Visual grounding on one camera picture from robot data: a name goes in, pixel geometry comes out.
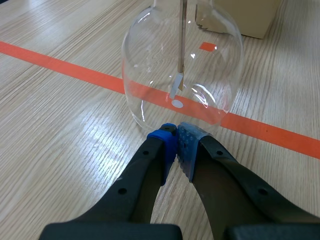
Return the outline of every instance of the clear glass bulb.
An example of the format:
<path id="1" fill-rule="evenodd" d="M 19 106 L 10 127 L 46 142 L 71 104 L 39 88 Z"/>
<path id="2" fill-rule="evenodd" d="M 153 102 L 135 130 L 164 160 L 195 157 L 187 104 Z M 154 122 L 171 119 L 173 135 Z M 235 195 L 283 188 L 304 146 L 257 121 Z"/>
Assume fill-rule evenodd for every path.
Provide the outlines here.
<path id="1" fill-rule="evenodd" d="M 134 19 L 123 41 L 127 103 L 148 132 L 181 122 L 211 132 L 237 93 L 242 37 L 231 17 L 211 0 L 187 1 L 184 70 L 179 70 L 182 1 L 186 0 L 155 0 Z M 207 30 L 208 26 L 219 32 Z"/>

